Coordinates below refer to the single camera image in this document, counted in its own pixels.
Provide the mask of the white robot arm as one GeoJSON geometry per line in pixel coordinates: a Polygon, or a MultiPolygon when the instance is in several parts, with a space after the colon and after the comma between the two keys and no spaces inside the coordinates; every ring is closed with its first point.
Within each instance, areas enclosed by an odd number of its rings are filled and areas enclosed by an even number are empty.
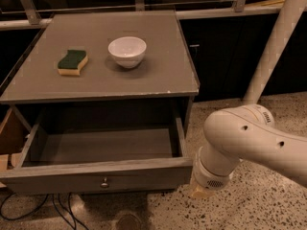
{"type": "Polygon", "coordinates": [[[244,160],[307,186],[307,139],[275,129],[271,113],[257,103],[306,6],[307,0],[285,0],[244,104],[215,111],[204,121],[205,144],[194,160],[192,197],[207,198],[223,189],[244,160]]]}

